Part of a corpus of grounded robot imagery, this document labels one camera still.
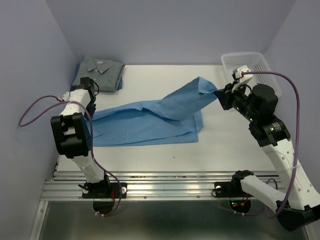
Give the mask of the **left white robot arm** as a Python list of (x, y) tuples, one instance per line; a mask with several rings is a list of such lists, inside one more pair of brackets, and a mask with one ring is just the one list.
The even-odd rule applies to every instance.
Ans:
[(95, 82), (82, 77), (78, 85), (62, 96), (63, 111), (50, 120), (58, 153), (72, 160), (82, 171), (87, 184), (95, 184), (94, 191), (100, 197), (111, 193), (111, 184), (105, 171), (93, 157), (93, 134), (86, 120), (91, 120), (96, 110)]

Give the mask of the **aluminium rail frame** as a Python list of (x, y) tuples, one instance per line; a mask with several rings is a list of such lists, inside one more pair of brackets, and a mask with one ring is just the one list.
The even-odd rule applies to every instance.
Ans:
[(317, 240), (318, 224), (288, 232), (261, 214), (253, 199), (250, 216), (230, 212), (226, 198), (211, 194), (216, 182), (237, 170), (265, 181), (273, 166), (236, 111), (217, 103), (203, 110), (199, 142), (142, 147), (102, 147), (99, 161), (127, 183), (127, 195), (109, 217), (96, 216), (83, 199), (83, 175), (61, 159), (43, 185), (31, 232), (33, 240)]

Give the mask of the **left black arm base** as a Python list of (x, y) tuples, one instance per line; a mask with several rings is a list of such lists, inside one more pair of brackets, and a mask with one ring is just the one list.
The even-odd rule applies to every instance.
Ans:
[(126, 182), (117, 182), (107, 184), (105, 182), (79, 184), (78, 187), (82, 190), (83, 199), (125, 199), (127, 197), (128, 185)]

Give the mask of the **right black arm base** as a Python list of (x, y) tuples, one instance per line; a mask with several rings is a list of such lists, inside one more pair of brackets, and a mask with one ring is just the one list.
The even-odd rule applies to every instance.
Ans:
[(240, 184), (231, 181), (215, 182), (211, 195), (215, 198), (242, 198), (248, 194), (242, 190)]

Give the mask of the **white plastic basket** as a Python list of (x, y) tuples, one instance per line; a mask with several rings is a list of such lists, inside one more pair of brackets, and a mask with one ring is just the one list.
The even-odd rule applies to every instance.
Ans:
[[(260, 52), (236, 52), (227, 53), (221, 56), (221, 62), (230, 82), (233, 82), (232, 73), (235, 69), (247, 65), (254, 72), (271, 71), (264, 55)], [(280, 99), (282, 91), (275, 76), (266, 74), (255, 74), (249, 84), (253, 87), (255, 84), (264, 84), (274, 89), (276, 96)]]

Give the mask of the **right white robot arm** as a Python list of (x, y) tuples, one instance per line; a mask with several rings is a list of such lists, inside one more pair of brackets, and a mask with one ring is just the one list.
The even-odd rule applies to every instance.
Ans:
[(245, 94), (245, 89), (232, 90), (233, 85), (215, 91), (222, 108), (234, 108), (249, 121), (249, 131), (267, 155), (285, 193), (267, 185), (249, 170), (238, 170), (231, 181), (214, 184), (212, 196), (240, 198), (245, 194), (255, 197), (277, 216), (281, 226), (292, 232), (320, 218), (320, 194), (313, 188), (303, 167), (295, 159), (295, 150), (286, 125), (275, 116), (278, 97), (272, 87), (257, 84)]

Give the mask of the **light blue long sleeve shirt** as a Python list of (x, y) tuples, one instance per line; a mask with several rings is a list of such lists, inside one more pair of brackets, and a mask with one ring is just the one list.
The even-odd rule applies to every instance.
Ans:
[(86, 125), (96, 147), (196, 143), (204, 127), (201, 110), (217, 99), (215, 91), (199, 76), (162, 99), (97, 111)]

